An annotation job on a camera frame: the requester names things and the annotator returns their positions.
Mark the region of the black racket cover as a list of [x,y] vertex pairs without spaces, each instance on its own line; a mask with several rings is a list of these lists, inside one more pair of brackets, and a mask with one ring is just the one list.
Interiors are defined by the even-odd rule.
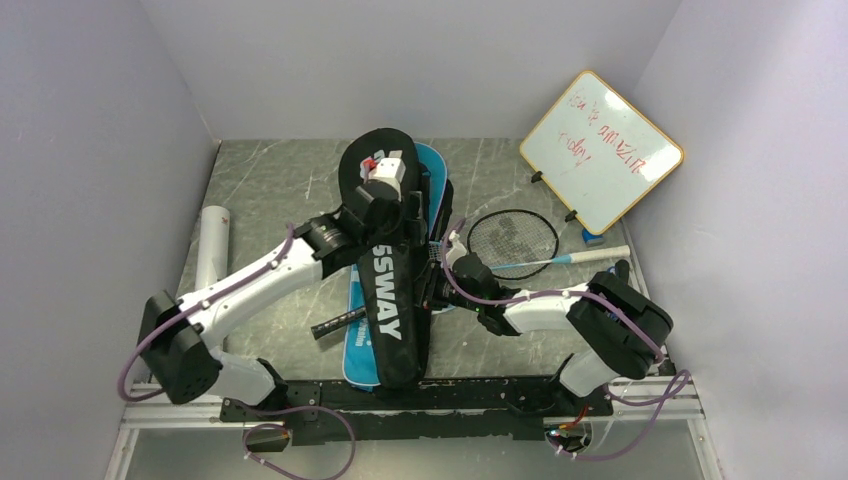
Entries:
[[[369,131],[346,148],[339,170],[339,188],[347,201],[363,184],[370,162],[391,158],[405,167],[399,185],[412,195],[407,204],[415,219],[423,220],[423,238],[430,238],[430,181],[419,160],[414,140],[407,133],[382,127]],[[363,307],[366,316],[347,327],[343,376],[364,391],[401,390],[414,386],[426,371],[429,359],[431,312],[418,306],[415,284],[428,263],[425,243],[400,240],[376,245],[355,264],[349,305]]]

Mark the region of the white shuttlecock tube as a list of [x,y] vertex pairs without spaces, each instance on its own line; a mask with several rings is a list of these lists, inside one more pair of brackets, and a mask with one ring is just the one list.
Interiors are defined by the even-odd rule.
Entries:
[[228,275],[229,232],[229,210],[214,205],[201,210],[195,290],[208,288]]

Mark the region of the blue racket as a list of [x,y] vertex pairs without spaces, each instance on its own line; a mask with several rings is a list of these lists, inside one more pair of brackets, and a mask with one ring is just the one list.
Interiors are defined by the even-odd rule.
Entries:
[[[429,257],[431,260],[439,261],[439,253],[440,253],[440,242],[439,241],[430,241],[429,242]],[[539,260],[533,262],[523,262],[516,264],[501,264],[496,266],[490,266],[489,268],[492,271],[497,270],[515,270],[519,268],[529,268],[529,267],[546,267],[552,264],[576,264],[583,263],[589,261],[600,261],[600,260],[612,260],[612,259],[624,259],[628,258],[631,255],[631,249],[629,246],[619,246],[619,247],[611,247],[611,248],[602,248],[598,250],[589,250],[585,252],[575,252],[570,254],[564,254],[560,256],[556,256],[552,259],[548,260]],[[450,312],[456,307],[453,305],[448,305],[442,307],[441,309],[434,310],[435,314],[441,314]]]

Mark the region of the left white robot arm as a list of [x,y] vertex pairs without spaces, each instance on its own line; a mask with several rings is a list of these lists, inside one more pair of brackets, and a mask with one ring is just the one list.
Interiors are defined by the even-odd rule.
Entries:
[[347,192],[333,211],[295,227],[269,253],[225,279],[180,298],[166,291],[144,308],[134,356],[174,405],[204,394],[246,404],[262,420],[289,406],[289,385],[266,360],[221,350],[240,324],[283,297],[319,283],[374,250],[405,249],[426,260],[430,182],[425,177],[399,191],[367,180]]

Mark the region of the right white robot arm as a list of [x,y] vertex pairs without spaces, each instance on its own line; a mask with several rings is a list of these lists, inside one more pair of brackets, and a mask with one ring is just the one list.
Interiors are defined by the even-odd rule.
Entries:
[[417,305],[440,309],[452,305],[473,311],[497,336],[572,328],[588,349],[568,356],[552,378],[549,399],[561,414],[576,413],[610,381],[644,378],[663,362],[662,350],[673,329],[658,305],[610,271],[563,290],[530,291],[501,285],[474,254],[445,268],[429,263],[415,287]]

